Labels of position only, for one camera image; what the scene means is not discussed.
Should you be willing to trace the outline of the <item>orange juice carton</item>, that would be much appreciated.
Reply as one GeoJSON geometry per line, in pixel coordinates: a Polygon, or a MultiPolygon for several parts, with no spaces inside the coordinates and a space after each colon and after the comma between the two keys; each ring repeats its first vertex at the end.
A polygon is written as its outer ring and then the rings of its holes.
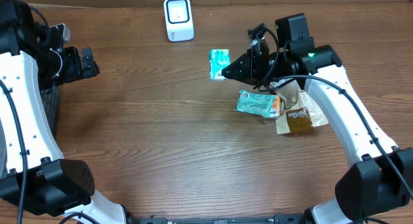
{"type": "Polygon", "coordinates": [[[270,108],[270,117],[277,119],[280,116],[280,113],[281,113],[280,98],[278,95],[274,95],[274,100],[270,108]]]}

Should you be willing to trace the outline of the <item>light green wipes pack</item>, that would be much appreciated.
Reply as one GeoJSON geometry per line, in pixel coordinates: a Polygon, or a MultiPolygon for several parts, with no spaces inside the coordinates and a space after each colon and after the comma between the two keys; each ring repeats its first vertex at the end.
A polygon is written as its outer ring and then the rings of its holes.
{"type": "Polygon", "coordinates": [[[274,95],[255,94],[246,90],[239,91],[239,98],[235,110],[270,118],[270,108],[274,95]]]}

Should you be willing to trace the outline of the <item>teal white small packet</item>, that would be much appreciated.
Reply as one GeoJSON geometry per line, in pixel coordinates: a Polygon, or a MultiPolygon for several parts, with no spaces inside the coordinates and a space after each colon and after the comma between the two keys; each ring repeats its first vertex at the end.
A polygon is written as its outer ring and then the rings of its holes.
{"type": "Polygon", "coordinates": [[[210,80],[224,80],[222,70],[230,63],[229,49],[211,49],[209,52],[210,80]]]}

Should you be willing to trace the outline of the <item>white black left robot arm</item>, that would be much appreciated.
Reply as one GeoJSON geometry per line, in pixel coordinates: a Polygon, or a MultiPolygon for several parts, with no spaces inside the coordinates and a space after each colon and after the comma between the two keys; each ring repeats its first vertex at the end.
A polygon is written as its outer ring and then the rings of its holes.
{"type": "Polygon", "coordinates": [[[64,24],[34,20],[36,8],[1,1],[1,198],[18,214],[48,214],[80,223],[132,223],[127,209],[95,186],[89,166],[66,159],[52,129],[55,105],[43,98],[58,86],[98,75],[89,48],[69,45],[64,24]]]}

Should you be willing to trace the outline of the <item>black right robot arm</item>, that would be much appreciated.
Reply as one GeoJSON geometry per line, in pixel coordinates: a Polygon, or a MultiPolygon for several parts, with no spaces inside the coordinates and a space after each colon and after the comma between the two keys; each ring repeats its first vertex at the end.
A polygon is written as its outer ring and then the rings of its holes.
{"type": "Polygon", "coordinates": [[[275,22],[270,52],[264,24],[248,31],[251,46],[222,74],[266,92],[297,81],[339,138],[349,166],[334,197],[302,214],[277,214],[275,223],[365,223],[412,200],[412,149],[401,149],[377,125],[356,94],[333,48],[316,46],[304,14],[275,22]]]}

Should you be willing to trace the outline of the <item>white brown snack bag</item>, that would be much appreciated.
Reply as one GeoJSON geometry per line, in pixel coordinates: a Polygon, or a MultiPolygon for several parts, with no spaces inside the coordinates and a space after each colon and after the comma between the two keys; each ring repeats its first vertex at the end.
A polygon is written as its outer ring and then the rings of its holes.
{"type": "Polygon", "coordinates": [[[280,116],[276,119],[278,134],[306,132],[328,124],[316,102],[293,80],[274,91],[280,98],[280,116]]]}

